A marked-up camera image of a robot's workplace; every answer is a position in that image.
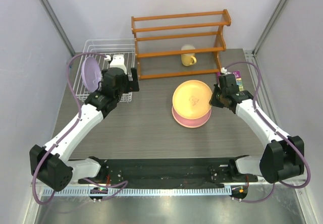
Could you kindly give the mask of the purple plate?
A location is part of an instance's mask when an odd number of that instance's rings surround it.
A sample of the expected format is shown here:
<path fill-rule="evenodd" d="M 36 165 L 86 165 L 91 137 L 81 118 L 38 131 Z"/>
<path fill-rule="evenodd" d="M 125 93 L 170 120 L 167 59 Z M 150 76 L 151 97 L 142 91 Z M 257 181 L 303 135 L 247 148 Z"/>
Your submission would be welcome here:
<path fill-rule="evenodd" d="M 102 74 L 100 66 L 94 57 L 87 57 L 83 61 L 81 77 L 85 88 L 89 92 L 94 92 L 98 89 Z"/>

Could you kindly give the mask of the orange plate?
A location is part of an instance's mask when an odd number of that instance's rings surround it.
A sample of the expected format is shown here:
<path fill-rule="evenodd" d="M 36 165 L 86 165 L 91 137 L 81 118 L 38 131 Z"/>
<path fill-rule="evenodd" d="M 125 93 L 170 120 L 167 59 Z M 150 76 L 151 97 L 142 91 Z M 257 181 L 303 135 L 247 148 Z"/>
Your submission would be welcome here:
<path fill-rule="evenodd" d="M 210 111 L 211 96 L 212 91 L 207 84 L 199 80 L 188 80 L 174 91 L 172 105 L 178 115 L 194 120 Z"/>

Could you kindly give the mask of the pink plate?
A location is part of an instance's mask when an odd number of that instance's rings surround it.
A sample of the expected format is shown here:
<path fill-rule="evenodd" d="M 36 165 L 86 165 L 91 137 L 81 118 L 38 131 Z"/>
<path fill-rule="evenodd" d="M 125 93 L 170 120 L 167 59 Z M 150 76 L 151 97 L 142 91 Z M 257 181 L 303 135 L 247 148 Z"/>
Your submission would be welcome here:
<path fill-rule="evenodd" d="M 184 118 L 182 116 L 180 116 L 174 109 L 174 107 L 172 107 L 172 115 L 173 118 L 175 119 L 175 121 L 177 123 L 179 123 L 181 126 L 184 126 L 186 128 L 198 128 L 203 126 L 210 118 L 211 116 L 211 109 L 208 111 L 208 113 L 198 119 L 187 119 Z"/>

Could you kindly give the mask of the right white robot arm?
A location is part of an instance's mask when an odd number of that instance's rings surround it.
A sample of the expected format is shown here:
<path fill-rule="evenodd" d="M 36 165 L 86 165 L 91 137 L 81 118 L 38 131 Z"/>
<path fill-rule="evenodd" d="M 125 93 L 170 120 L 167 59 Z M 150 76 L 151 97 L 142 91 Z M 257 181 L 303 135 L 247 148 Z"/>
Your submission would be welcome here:
<path fill-rule="evenodd" d="M 265 145 L 261 157 L 249 155 L 233 160 L 228 175 L 239 181 L 246 174 L 263 177 L 276 183 L 304 173 L 304 142 L 280 129 L 253 100 L 247 90 L 241 91 L 232 73 L 221 74 L 215 84 L 210 105 L 228 108 L 241 118 Z"/>

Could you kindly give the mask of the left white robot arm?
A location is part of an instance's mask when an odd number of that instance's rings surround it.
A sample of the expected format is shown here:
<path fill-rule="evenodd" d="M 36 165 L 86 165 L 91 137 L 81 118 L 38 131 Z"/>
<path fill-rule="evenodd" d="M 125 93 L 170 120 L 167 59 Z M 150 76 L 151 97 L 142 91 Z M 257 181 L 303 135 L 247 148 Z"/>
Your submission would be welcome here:
<path fill-rule="evenodd" d="M 90 93 L 80 112 L 43 147 L 34 145 L 30 152 L 33 180 L 40 180 L 54 191 L 63 190 L 70 182 L 92 178 L 96 183 L 107 179 L 107 170 L 96 158 L 71 161 L 70 156 L 84 137 L 117 107 L 123 94 L 138 92 L 136 68 L 127 75 L 120 68 L 103 71 L 103 77 Z"/>

